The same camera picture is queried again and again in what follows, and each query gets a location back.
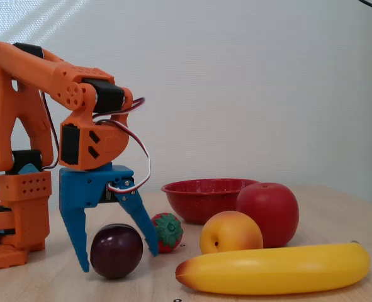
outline yellow banana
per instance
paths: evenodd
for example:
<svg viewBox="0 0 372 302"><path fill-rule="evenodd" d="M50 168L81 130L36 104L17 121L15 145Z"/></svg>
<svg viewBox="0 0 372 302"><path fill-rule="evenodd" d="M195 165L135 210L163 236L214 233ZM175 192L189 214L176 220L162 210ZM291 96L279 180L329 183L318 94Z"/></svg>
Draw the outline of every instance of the yellow banana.
<svg viewBox="0 0 372 302"><path fill-rule="evenodd" d="M201 255L181 263L176 279L208 293L291 294L342 288L369 268L369 254L353 242Z"/></svg>

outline strawberry leaves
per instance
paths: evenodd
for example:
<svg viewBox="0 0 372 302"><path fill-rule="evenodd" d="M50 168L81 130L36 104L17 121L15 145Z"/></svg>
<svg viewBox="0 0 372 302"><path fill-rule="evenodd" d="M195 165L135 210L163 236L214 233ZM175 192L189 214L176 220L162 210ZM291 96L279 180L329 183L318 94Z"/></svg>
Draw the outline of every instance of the strawberry leaves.
<svg viewBox="0 0 372 302"><path fill-rule="evenodd" d="M184 233L180 221L171 213L163 213L154 222L158 240L162 240L163 246L168 245L173 249Z"/></svg>

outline sunlight on wall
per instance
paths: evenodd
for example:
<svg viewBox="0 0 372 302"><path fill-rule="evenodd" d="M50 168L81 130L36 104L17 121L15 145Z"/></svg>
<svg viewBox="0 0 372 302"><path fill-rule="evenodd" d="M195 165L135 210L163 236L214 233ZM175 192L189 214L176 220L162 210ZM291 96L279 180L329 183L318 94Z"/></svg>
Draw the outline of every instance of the sunlight on wall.
<svg viewBox="0 0 372 302"><path fill-rule="evenodd" d="M88 1L0 1L0 40L39 45Z"/></svg>

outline orange robotic arm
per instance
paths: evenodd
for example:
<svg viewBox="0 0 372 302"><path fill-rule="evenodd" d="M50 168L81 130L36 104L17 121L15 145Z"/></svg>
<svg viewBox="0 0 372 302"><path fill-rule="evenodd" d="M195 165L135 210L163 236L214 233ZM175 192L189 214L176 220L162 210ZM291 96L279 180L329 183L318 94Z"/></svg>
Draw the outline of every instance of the orange robotic arm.
<svg viewBox="0 0 372 302"><path fill-rule="evenodd" d="M17 91L11 81L17 81ZM94 112L132 107L131 92L115 86L111 75L71 65L41 47L0 42L0 172L6 172L0 175L0 268L24 264L27 252L44 249L49 233L52 183L51 173L43 168L53 162L52 125L39 91L72 110L60 127L61 165L95 169L119 156L128 143L126 132L93 121ZM17 118L31 150L12 151ZM111 120L127 126L127 114ZM22 172L27 163L37 171Z"/></svg>
<svg viewBox="0 0 372 302"><path fill-rule="evenodd" d="M12 80L18 81L18 91ZM119 156L127 146L128 134L117 127L95 125L92 119L93 112L132 106L131 92L114 83L113 76L102 70L71 65L40 47L0 42L0 171L13 167L10 137L17 118L28 133L31 148L40 151L42 166L53 161L50 122L39 90L73 110L61 124L61 165L88 170ZM127 125L127 115L111 119Z"/></svg>

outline robotic arm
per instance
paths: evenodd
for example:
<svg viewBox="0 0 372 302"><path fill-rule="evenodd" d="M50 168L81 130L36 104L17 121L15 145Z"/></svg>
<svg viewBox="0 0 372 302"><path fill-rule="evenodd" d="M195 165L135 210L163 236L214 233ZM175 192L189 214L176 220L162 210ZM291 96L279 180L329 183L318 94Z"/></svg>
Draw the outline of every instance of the robotic arm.
<svg viewBox="0 0 372 302"><path fill-rule="evenodd" d="M5 172L0 175L0 268L24 264L29 251L44 249L49 233L51 175L44 169L53 162L54 128L44 93L72 110L60 126L58 160L65 166L60 171L60 212L82 269L89 270L84 209L102 202L119 202L156 255L156 231L133 172L111 164L125 150L129 135L136 138L127 128L127 116L142 102L133 102L131 91L116 86L113 76L100 69L72 65L38 46L0 42L0 172ZM95 123L94 113L112 115ZM17 118L31 150L11 148Z"/></svg>

